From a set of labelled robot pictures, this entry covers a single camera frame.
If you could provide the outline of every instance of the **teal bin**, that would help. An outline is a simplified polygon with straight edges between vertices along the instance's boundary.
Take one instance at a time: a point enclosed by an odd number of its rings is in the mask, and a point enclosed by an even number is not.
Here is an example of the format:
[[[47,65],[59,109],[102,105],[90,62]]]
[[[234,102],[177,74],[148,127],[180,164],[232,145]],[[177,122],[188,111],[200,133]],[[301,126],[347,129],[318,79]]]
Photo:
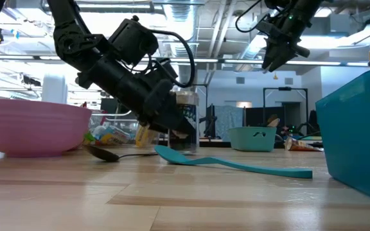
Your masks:
[[[316,108],[329,174],[370,196],[370,71]]]
[[[273,151],[276,128],[243,127],[228,130],[231,147],[239,151]]]

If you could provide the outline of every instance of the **silicone spatula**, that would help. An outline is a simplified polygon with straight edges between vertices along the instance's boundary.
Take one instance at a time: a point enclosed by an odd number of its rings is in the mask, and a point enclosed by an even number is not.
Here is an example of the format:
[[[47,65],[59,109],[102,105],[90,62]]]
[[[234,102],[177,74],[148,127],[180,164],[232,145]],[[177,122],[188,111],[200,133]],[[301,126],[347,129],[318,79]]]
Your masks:
[[[204,157],[195,160],[190,160],[186,158],[184,155],[180,154],[178,151],[160,145],[155,147],[155,151],[159,154],[159,156],[161,156],[163,159],[165,159],[171,164],[183,164],[189,166],[199,164],[221,164],[224,166],[233,167],[235,169],[250,171],[254,173],[263,173],[268,175],[287,176],[295,178],[312,178],[311,169],[302,169],[302,168],[285,169],[275,167],[248,166],[245,164],[238,164],[235,162],[223,160],[221,158],[216,157]]]

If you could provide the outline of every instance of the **teal plastic container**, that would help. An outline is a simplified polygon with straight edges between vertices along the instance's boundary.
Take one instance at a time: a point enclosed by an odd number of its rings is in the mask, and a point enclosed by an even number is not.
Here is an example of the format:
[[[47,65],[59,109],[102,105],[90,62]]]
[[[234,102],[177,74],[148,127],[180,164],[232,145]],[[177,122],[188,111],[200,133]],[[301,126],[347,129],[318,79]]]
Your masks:
[[[370,71],[316,108],[329,174],[370,196]]]
[[[231,147],[239,151],[273,151],[276,128],[243,127],[228,130]]]

